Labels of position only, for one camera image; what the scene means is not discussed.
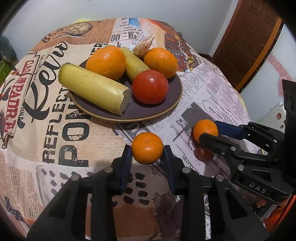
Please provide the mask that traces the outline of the small tangerine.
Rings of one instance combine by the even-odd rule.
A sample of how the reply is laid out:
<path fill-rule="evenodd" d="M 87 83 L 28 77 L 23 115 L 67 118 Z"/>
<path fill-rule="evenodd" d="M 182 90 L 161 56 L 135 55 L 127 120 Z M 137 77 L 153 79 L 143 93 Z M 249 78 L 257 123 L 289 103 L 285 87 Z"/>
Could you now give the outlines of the small tangerine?
<path fill-rule="evenodd" d="M 164 144 L 154 133 L 140 133 L 132 142 L 132 155 L 142 165 L 156 162 L 162 155 Z"/>
<path fill-rule="evenodd" d="M 208 119 L 198 121 L 193 127 L 193 137 L 197 143 L 200 142 L 199 138 L 204 133 L 217 137 L 219 135 L 217 125 Z"/>

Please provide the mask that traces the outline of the green patterned box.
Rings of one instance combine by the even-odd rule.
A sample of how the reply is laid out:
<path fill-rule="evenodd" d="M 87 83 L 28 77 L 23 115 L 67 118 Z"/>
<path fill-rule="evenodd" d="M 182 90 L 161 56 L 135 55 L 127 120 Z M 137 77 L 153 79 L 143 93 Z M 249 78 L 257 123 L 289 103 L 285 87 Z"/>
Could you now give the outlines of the green patterned box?
<path fill-rule="evenodd" d="M 9 73 L 11 72 L 12 67 L 10 63 L 7 63 L 5 60 L 0 62 L 0 85 L 3 84 Z"/>

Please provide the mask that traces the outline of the long yellow corn cob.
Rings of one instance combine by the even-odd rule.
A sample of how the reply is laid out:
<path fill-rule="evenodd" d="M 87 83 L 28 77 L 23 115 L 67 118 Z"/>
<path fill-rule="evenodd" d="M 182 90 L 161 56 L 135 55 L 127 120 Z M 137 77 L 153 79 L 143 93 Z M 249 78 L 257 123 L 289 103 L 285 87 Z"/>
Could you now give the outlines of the long yellow corn cob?
<path fill-rule="evenodd" d="M 113 114 L 123 115 L 130 104 L 129 87 L 75 64 L 63 64 L 58 80 L 71 92 Z"/>

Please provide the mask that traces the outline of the grey plush toy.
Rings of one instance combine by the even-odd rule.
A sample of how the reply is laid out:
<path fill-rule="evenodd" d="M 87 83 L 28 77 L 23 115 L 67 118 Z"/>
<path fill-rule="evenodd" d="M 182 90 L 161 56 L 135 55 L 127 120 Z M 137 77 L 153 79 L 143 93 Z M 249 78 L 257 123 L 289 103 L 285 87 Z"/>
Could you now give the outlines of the grey plush toy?
<path fill-rule="evenodd" d="M 0 38 L 0 53 L 1 59 L 7 62 L 14 62 L 16 60 L 16 53 L 10 44 L 7 37 L 1 36 Z"/>

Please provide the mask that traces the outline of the dark red jujube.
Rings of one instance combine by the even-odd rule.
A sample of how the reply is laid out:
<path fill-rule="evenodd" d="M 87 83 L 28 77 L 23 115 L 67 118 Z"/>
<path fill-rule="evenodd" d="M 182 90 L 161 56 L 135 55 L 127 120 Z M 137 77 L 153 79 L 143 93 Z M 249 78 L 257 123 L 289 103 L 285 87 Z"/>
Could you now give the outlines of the dark red jujube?
<path fill-rule="evenodd" d="M 195 156 L 198 160 L 200 161 L 209 161 L 211 159 L 214 158 L 215 154 L 211 151 L 211 150 L 208 150 L 208 149 L 204 149 L 204 148 L 201 148 L 201 147 L 198 147 L 195 151 Z"/>

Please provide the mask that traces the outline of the medium orange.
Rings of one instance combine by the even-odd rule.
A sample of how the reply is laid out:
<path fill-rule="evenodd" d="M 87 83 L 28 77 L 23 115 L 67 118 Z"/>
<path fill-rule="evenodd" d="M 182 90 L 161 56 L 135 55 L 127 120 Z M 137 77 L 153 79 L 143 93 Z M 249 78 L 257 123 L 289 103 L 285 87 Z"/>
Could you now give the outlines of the medium orange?
<path fill-rule="evenodd" d="M 166 78 L 172 78 L 178 70 L 177 58 L 165 48 L 157 47 L 149 50 L 144 56 L 144 63 Z"/>

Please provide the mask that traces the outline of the dark purple ceramic plate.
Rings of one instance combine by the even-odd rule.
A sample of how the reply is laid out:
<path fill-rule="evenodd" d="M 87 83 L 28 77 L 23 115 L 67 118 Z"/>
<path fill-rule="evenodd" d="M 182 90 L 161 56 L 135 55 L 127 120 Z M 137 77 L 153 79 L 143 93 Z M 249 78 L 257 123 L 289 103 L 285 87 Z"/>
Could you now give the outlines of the dark purple ceramic plate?
<path fill-rule="evenodd" d="M 168 113 L 182 97 L 183 87 L 177 76 L 169 79 L 168 94 L 156 104 L 140 102 L 127 77 L 114 81 L 79 66 L 65 63 L 59 71 L 60 83 L 69 88 L 74 104 L 85 113 L 105 121 L 145 121 Z"/>

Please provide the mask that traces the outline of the retro newspaper print tablecloth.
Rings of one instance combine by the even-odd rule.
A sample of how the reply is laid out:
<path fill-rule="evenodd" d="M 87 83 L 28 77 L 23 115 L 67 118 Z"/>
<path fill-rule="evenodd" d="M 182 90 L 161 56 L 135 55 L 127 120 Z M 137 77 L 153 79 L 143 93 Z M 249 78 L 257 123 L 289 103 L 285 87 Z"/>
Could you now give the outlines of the retro newspaper print tablecloth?
<path fill-rule="evenodd" d="M 108 45 L 132 49 L 154 35 L 153 46 L 178 61 L 182 91 L 161 116 L 111 123 L 81 111 L 58 81 L 60 67 L 87 60 Z M 170 25 L 118 18 L 68 25 L 46 35 L 1 85 L 1 207 L 21 237 L 74 174 L 82 177 L 111 164 L 144 132 L 158 135 L 199 174 L 230 176 L 219 156 L 194 155 L 191 129 L 202 119 L 233 125 L 250 121 L 244 102 L 220 69 L 201 57 Z"/>

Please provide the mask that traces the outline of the yellow chair back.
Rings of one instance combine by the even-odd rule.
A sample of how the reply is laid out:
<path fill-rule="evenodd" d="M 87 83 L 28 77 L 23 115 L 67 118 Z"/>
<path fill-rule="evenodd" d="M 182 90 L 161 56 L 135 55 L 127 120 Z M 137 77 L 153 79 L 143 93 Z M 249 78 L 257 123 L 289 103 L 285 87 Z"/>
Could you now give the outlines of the yellow chair back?
<path fill-rule="evenodd" d="M 88 19 L 79 19 L 75 23 L 82 23 L 82 22 L 88 22 L 88 21 L 90 21 L 90 20 L 88 20 Z"/>

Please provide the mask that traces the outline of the red tomato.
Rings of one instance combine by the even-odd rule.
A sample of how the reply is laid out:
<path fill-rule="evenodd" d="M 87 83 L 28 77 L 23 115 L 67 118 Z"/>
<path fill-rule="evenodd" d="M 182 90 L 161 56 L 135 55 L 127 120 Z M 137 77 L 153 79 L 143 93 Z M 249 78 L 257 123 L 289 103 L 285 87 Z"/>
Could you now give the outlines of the red tomato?
<path fill-rule="evenodd" d="M 169 92 L 169 83 L 164 75 L 156 70 L 139 73 L 132 82 L 135 98 L 144 104 L 158 104 Z"/>

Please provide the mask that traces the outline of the short yellow corn cob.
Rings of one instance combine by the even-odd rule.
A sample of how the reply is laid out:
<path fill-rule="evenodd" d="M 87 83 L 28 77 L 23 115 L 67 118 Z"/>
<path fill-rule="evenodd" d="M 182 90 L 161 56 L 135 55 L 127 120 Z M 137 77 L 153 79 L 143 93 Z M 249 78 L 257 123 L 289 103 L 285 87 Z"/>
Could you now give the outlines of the short yellow corn cob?
<path fill-rule="evenodd" d="M 132 51 L 126 47 L 120 47 L 126 58 L 126 75 L 133 82 L 139 73 L 149 70 L 147 66 L 140 58 L 138 58 Z"/>

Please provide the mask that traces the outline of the large orange with sticker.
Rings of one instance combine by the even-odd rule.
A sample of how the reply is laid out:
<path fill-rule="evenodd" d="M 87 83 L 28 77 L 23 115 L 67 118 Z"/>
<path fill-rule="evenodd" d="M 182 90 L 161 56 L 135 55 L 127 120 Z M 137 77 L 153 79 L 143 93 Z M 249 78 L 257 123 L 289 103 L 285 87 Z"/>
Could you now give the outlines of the large orange with sticker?
<path fill-rule="evenodd" d="M 85 68 L 112 80 L 119 80 L 126 70 L 126 57 L 121 49 L 108 45 L 96 50 L 88 58 Z"/>

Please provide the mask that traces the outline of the brown wooden door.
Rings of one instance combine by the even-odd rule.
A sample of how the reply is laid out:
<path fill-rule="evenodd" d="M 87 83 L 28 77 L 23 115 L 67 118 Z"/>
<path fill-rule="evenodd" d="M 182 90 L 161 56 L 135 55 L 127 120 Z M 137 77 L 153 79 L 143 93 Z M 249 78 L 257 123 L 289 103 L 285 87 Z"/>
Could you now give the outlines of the brown wooden door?
<path fill-rule="evenodd" d="M 268 1 L 238 1 L 213 62 L 241 91 L 274 46 L 283 26 Z"/>

